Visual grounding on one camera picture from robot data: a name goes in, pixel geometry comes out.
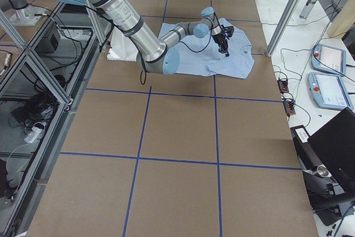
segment white desk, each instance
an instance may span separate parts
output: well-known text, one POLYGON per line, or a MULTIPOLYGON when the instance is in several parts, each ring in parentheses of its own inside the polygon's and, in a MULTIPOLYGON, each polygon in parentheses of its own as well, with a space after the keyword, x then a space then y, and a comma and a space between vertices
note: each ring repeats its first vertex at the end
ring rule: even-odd
MULTIPOLYGON (((258 8, 260 20, 263 23, 263 31, 265 34, 266 42, 269 43, 275 29, 276 25, 268 25, 275 24, 281 18, 282 12, 286 6, 288 0, 255 0, 258 8)), ((307 19, 300 19, 299 15, 303 6, 305 5, 307 0, 300 0, 294 14, 288 25, 298 25, 298 24, 306 24, 309 22, 316 21, 322 17, 326 16, 322 6, 319 2, 316 3, 314 9, 310 13, 307 19)), ((274 54, 272 55, 272 62, 274 65, 277 65, 281 68, 282 72, 285 72, 288 78, 299 78, 298 75, 288 72, 284 69, 280 50, 282 48, 287 48, 291 50, 300 50, 300 49, 311 49, 316 42, 318 41, 321 33, 324 28, 328 24, 329 19, 325 17, 318 22, 311 23, 307 26, 298 26, 298 27, 290 27, 288 26, 276 47, 274 54)), ((329 46, 345 49, 347 51, 347 64, 355 65, 354 60, 352 59, 350 53, 346 49, 346 46, 342 42, 341 39, 325 39, 321 40, 320 43, 327 44, 329 46)), ((319 108, 313 98, 311 96, 307 74, 309 72, 316 72, 312 69, 312 64, 308 61, 309 55, 311 51, 301 51, 301 52, 291 52, 291 51, 282 51, 283 56, 285 58, 286 68, 295 71, 297 73, 302 73, 305 68, 305 72, 303 74, 300 87, 298 90, 298 97, 296 103, 301 107, 305 108, 311 115, 311 122, 307 127, 307 130, 310 134, 316 132, 321 126, 326 124, 330 119, 332 119, 339 111, 330 110, 330 109, 322 109, 319 108)), ((355 68, 347 68, 346 75, 350 78, 355 78, 355 68)), ((345 86, 348 92, 355 92, 355 83, 351 82, 347 78, 343 78, 345 86)), ((288 87, 290 92, 296 97, 298 81, 290 80, 288 87)), ((355 96, 351 95, 351 100, 355 103, 355 96)), ((306 125, 308 122, 308 115, 299 107, 295 108, 296 115, 290 117, 289 125, 290 127, 297 125, 306 125)), ((320 236, 325 236, 329 230, 333 230, 331 226, 326 227, 320 221, 318 216, 315 215, 315 221, 317 223, 317 229, 320 236)), ((355 215, 351 215, 346 217, 344 220, 337 237, 342 236, 342 234, 350 234, 355 235, 355 215)))

